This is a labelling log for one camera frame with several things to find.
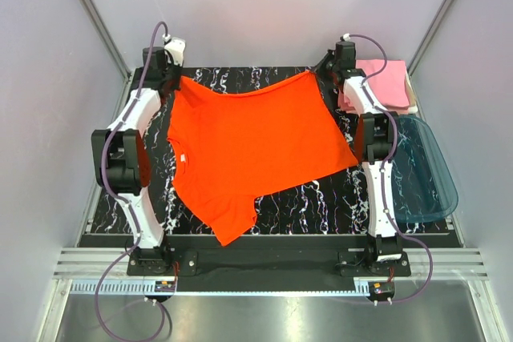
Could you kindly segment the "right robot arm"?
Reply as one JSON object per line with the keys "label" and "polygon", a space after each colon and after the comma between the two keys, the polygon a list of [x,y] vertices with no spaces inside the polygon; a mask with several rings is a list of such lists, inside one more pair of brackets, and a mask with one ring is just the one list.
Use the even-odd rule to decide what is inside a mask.
{"label": "right robot arm", "polygon": [[343,35],[314,67],[318,77],[341,87],[358,115],[353,152],[366,176],[369,229],[360,265],[372,275],[392,279],[402,266],[402,236],[394,214],[391,176],[398,145],[397,115],[387,110],[371,90],[369,80],[381,74],[387,63],[372,74],[357,67],[353,35]]}

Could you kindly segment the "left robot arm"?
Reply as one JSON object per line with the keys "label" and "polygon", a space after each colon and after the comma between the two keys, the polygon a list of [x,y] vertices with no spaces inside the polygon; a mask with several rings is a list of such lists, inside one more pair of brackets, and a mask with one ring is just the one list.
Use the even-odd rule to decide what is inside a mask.
{"label": "left robot arm", "polygon": [[143,50],[144,67],[125,107],[106,129],[91,134],[95,177],[123,210],[133,245],[126,250],[130,276],[159,276],[175,264],[167,236],[158,223],[149,196],[151,164],[143,137],[154,116],[180,88],[185,41],[171,40]]}

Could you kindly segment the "orange t-shirt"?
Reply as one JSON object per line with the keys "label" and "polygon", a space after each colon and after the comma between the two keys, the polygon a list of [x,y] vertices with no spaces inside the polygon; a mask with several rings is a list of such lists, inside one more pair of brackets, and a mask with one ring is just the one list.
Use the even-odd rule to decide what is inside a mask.
{"label": "orange t-shirt", "polygon": [[310,71],[243,94],[182,78],[168,142],[177,195],[224,246],[254,226],[259,197],[357,164]]}

